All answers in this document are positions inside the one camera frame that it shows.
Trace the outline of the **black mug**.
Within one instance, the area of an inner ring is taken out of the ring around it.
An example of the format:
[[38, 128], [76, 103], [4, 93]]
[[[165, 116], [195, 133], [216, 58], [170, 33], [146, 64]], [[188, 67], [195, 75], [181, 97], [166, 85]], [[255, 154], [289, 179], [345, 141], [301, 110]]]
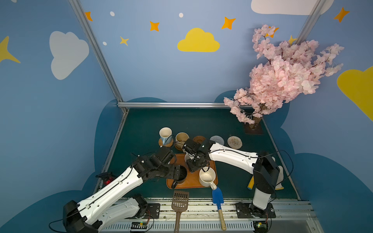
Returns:
[[182, 184], [187, 177], [187, 169], [184, 166], [177, 166], [175, 176], [172, 183], [172, 189], [176, 189], [179, 184]]

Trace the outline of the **wooden coaster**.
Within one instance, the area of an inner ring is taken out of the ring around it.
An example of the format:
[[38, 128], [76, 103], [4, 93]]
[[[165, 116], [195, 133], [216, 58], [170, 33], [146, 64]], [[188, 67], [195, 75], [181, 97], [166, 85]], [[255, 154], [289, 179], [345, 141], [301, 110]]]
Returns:
[[200, 144], [202, 144], [205, 140], [206, 140], [206, 138], [204, 136], [196, 136], [196, 137], [193, 138], [194, 142], [200, 143]]

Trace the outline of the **beige glazed mug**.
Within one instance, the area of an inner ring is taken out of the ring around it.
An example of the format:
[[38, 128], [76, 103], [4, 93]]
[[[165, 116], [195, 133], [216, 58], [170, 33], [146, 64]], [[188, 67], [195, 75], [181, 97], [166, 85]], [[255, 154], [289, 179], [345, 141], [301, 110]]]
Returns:
[[175, 148], [177, 150], [182, 150], [184, 143], [189, 139], [189, 135], [184, 132], [180, 132], [175, 137]]

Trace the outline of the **grey woven coaster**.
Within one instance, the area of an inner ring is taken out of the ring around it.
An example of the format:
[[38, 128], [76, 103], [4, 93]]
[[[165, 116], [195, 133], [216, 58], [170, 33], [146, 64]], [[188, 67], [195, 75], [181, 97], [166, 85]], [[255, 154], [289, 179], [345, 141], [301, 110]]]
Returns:
[[224, 145], [224, 139], [221, 136], [218, 136], [218, 135], [212, 136], [210, 140], [220, 145]]

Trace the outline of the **woven rattan coaster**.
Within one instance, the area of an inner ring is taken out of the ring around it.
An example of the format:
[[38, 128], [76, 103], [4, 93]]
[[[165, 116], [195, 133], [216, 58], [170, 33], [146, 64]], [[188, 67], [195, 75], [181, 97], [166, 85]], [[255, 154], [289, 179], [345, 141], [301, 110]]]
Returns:
[[163, 144], [162, 139], [160, 138], [159, 141], [158, 141], [158, 144], [159, 144], [160, 147], [165, 146], [165, 147], [171, 148], [171, 147], [173, 146], [173, 144], [174, 144], [174, 139], [171, 138], [170, 143], [168, 143], [168, 144]]

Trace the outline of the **light blue mug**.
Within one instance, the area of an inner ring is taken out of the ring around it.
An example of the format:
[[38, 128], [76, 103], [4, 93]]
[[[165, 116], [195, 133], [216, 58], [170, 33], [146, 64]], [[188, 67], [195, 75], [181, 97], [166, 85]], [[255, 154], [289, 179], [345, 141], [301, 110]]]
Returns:
[[173, 138], [173, 132], [171, 128], [169, 127], [163, 127], [159, 131], [159, 136], [162, 139], [163, 144], [168, 144], [171, 141], [171, 138]]

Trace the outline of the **purple mug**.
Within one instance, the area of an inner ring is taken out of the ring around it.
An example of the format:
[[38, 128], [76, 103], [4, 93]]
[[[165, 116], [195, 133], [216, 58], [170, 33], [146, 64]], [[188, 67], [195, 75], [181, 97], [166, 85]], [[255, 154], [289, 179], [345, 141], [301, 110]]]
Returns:
[[194, 156], [193, 156], [193, 155], [190, 155], [190, 154], [188, 154], [188, 153], [186, 153], [186, 154], [185, 154], [185, 157], [184, 157], [185, 162], [186, 162], [187, 160], [192, 160], [193, 158], [194, 158]]

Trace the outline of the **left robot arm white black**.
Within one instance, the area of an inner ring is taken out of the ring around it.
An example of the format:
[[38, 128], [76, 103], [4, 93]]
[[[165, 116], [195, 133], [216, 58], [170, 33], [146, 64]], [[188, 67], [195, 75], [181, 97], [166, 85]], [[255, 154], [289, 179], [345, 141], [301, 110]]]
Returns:
[[146, 201], [140, 197], [116, 204], [125, 194], [153, 178], [178, 179], [180, 166], [171, 163], [175, 154], [161, 147], [150, 156], [140, 156], [114, 181], [90, 197], [70, 201], [63, 208], [63, 225], [68, 233], [98, 233], [129, 217], [141, 217]]

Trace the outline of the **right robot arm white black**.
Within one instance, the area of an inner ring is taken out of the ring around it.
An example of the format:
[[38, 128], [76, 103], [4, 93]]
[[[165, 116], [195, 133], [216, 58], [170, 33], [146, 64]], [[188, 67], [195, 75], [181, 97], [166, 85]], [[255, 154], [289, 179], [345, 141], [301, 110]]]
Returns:
[[240, 168], [252, 175], [254, 197], [249, 209], [255, 217], [270, 216], [270, 198], [281, 187], [283, 169], [268, 153], [245, 152], [228, 148], [212, 140], [197, 143], [188, 139], [182, 150], [189, 158], [186, 164], [190, 172], [208, 168], [209, 162], [222, 162]]

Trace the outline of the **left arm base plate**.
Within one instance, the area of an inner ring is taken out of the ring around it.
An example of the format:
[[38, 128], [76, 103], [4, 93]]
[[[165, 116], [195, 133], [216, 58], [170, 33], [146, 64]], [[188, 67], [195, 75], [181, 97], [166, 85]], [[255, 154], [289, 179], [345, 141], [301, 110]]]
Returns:
[[152, 218], [153, 217], [154, 219], [159, 219], [159, 216], [160, 216], [160, 204], [159, 203], [149, 203], [143, 218]]

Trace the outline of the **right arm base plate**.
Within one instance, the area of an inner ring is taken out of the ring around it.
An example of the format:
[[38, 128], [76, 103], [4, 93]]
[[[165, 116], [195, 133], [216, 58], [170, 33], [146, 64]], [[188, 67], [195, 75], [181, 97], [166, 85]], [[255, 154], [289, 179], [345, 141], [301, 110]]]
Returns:
[[267, 207], [262, 210], [252, 203], [236, 203], [236, 213], [238, 218], [276, 218], [274, 207], [271, 203], [267, 204]]

